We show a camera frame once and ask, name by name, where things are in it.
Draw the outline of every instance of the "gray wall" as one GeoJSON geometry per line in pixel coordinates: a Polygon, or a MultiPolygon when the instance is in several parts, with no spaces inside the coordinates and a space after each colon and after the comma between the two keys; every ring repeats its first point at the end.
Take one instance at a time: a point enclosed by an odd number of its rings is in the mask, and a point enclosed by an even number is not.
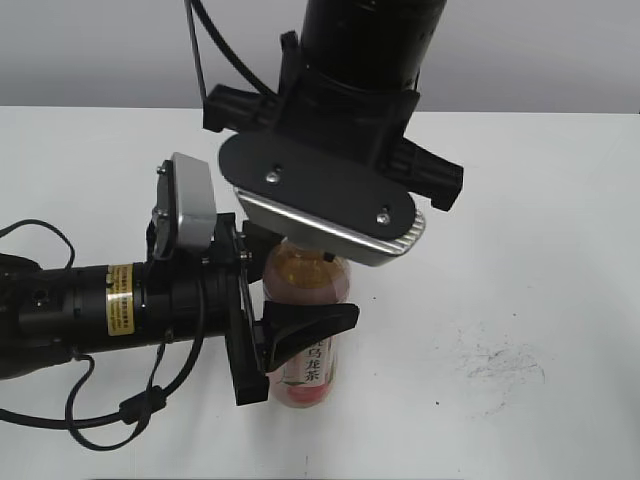
{"type": "MultiPolygon", "coordinates": [[[[304,0],[206,6],[275,86],[304,0]]],[[[209,86],[246,85],[202,41],[209,86]]],[[[640,0],[449,0],[421,76],[425,110],[640,110],[640,0]]],[[[0,0],[0,104],[198,106],[182,0],[0,0]]]]}

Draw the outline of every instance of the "screw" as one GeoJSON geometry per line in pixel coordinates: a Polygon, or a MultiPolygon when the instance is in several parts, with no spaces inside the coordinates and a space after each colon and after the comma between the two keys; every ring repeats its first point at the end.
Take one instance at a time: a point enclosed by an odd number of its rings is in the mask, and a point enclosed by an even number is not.
{"type": "Polygon", "coordinates": [[[278,172],[269,172],[264,179],[271,185],[277,185],[280,183],[280,174],[278,172]]]}
{"type": "Polygon", "coordinates": [[[386,210],[383,210],[376,217],[376,222],[378,222],[378,225],[387,226],[391,223],[391,215],[386,210]]]}

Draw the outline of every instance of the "white table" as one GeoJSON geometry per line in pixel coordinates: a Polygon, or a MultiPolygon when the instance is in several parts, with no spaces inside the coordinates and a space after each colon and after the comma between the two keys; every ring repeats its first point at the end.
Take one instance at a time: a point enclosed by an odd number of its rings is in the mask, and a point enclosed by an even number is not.
{"type": "MultiPolygon", "coordinates": [[[[640,116],[420,113],[408,136],[464,165],[465,187],[449,214],[425,210],[408,256],[354,267],[362,315],[324,404],[235,407],[211,339],[120,451],[0,424],[2,478],[640,478],[640,116]]],[[[0,225],[52,222],[77,265],[141,261],[154,167],[172,152],[210,160],[219,211],[239,212],[215,161],[226,137],[193,110],[0,108],[0,225]]],[[[0,251],[67,258],[35,228],[0,251]]],[[[187,349],[168,349],[161,385],[187,349]]],[[[139,392],[153,349],[96,359],[78,415],[139,392]]],[[[61,418],[85,368],[0,383],[0,405],[61,418]]]]}

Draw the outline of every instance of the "plastic bottle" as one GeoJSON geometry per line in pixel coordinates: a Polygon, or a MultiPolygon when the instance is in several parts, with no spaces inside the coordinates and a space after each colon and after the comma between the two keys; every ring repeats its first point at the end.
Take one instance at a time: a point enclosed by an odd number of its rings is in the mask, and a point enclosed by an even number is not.
{"type": "MultiPolygon", "coordinates": [[[[349,264],[324,252],[305,250],[285,240],[267,260],[263,281],[265,297],[292,305],[342,303],[349,294],[349,264]]],[[[290,407],[305,408],[322,402],[333,385],[336,339],[328,338],[305,349],[271,375],[270,394],[290,407]]]]}

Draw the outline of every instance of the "wire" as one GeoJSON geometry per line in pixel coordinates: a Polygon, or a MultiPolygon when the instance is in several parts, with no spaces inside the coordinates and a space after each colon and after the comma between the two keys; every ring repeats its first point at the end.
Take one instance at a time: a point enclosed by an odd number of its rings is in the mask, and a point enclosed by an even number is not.
{"type": "Polygon", "coordinates": [[[199,304],[199,313],[198,313],[198,322],[196,324],[196,332],[193,337],[193,343],[191,344],[191,350],[189,351],[189,355],[187,356],[187,360],[184,362],[183,367],[178,372],[178,375],[167,385],[163,391],[165,395],[168,397],[173,392],[175,392],[187,379],[191,370],[193,370],[196,361],[198,360],[198,356],[200,355],[200,351],[202,350],[202,344],[204,342],[204,330],[205,330],[205,320],[207,309],[205,305],[205,294],[204,294],[204,282],[199,278],[198,279],[198,304],[199,304]]]}
{"type": "MultiPolygon", "coordinates": [[[[67,422],[64,420],[54,420],[51,418],[31,417],[20,413],[10,412],[0,409],[0,421],[22,425],[23,427],[42,428],[45,430],[67,430],[67,422]]],[[[76,428],[96,428],[104,427],[120,421],[119,413],[112,413],[103,417],[86,418],[76,420],[76,428]]]]}
{"type": "MultiPolygon", "coordinates": [[[[56,227],[54,227],[50,223],[47,223],[42,220],[36,220],[34,218],[27,218],[25,220],[20,220],[19,222],[13,223],[8,227],[1,229],[0,238],[6,237],[14,230],[17,230],[18,228],[24,227],[26,225],[36,225],[38,227],[46,228],[47,230],[50,230],[53,233],[55,233],[64,243],[66,243],[67,247],[69,247],[69,260],[67,260],[67,263],[64,266],[63,272],[61,273],[61,275],[65,275],[69,270],[71,270],[71,267],[73,266],[73,262],[76,259],[76,250],[73,248],[73,245],[71,244],[69,239],[64,235],[64,233],[62,233],[60,230],[58,230],[56,227]]],[[[53,280],[55,278],[58,278],[58,277],[57,276],[49,277],[48,279],[53,280]]]]}
{"type": "Polygon", "coordinates": [[[80,354],[76,356],[76,360],[88,361],[89,368],[87,369],[86,373],[80,378],[80,380],[78,380],[78,382],[71,389],[71,392],[67,397],[67,403],[64,409],[64,420],[67,424],[69,433],[71,434],[71,436],[74,438],[75,441],[77,441],[83,447],[88,448],[89,450],[93,450],[96,452],[108,452],[108,451],[117,450],[118,448],[124,447],[133,439],[135,439],[138,435],[140,435],[142,432],[145,431],[145,429],[149,426],[149,420],[151,420],[151,415],[153,414],[153,406],[151,403],[151,390],[153,388],[153,379],[156,375],[156,372],[158,371],[160,362],[164,357],[165,347],[166,347],[166,341],[163,341],[158,347],[158,350],[156,351],[156,361],[153,364],[151,375],[149,375],[149,379],[147,380],[147,388],[145,389],[145,397],[144,397],[145,401],[143,403],[144,408],[140,412],[140,417],[136,422],[136,427],[133,429],[133,432],[131,432],[131,435],[129,435],[128,438],[126,438],[125,440],[119,443],[115,443],[113,445],[98,445],[96,443],[89,441],[84,435],[82,435],[82,433],[80,433],[80,430],[76,426],[76,422],[73,418],[73,404],[75,402],[76,396],[78,395],[78,392],[80,391],[82,386],[87,382],[87,380],[89,380],[89,377],[91,376],[91,374],[93,373],[93,370],[96,367],[96,362],[93,359],[93,357],[91,357],[90,355],[80,354]]]}
{"type": "Polygon", "coordinates": [[[186,0],[186,3],[196,12],[196,15],[200,19],[200,22],[202,22],[202,26],[205,28],[213,42],[216,44],[220,52],[231,63],[231,65],[233,65],[233,67],[238,71],[238,73],[240,73],[240,75],[242,75],[245,80],[247,80],[247,82],[253,85],[253,87],[258,90],[258,92],[269,97],[272,100],[275,100],[278,97],[277,94],[266,84],[264,84],[262,80],[260,80],[231,49],[229,44],[225,41],[224,37],[220,34],[216,26],[213,24],[213,21],[209,17],[207,10],[202,5],[202,2],[200,0],[186,0]]]}
{"type": "Polygon", "coordinates": [[[202,100],[202,103],[204,103],[207,100],[207,87],[204,83],[204,74],[202,73],[202,61],[200,60],[200,48],[198,47],[198,36],[196,35],[196,26],[193,21],[193,9],[191,8],[191,0],[184,0],[184,6],[187,9],[187,25],[189,26],[189,37],[191,39],[193,61],[196,66],[196,76],[198,77],[200,100],[202,100]]]}

